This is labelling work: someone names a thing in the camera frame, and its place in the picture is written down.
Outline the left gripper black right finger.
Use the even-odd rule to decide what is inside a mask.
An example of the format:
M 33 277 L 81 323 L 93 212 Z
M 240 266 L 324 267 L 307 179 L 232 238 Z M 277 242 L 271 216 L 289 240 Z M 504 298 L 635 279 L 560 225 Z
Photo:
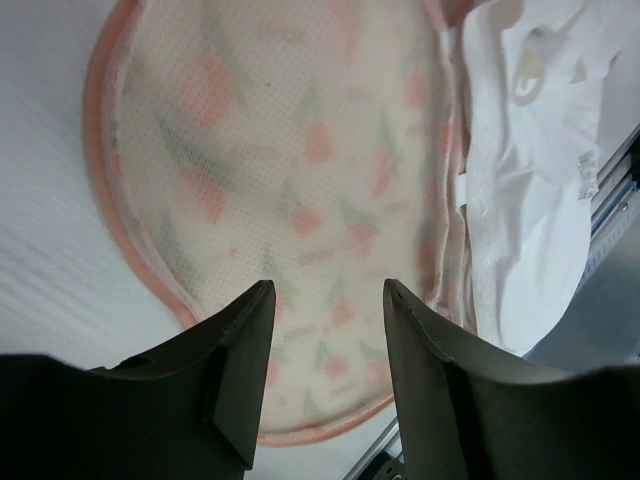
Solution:
M 639 370 L 586 374 L 512 355 L 401 282 L 383 289 L 401 443 L 412 479 L 635 479 Z

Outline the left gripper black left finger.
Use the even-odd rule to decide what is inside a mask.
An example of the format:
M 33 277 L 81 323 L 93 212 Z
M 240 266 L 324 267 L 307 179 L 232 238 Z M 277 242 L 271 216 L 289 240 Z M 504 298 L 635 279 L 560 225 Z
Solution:
M 240 479 L 254 464 L 276 293 L 222 311 L 114 368 L 1 359 L 5 479 Z

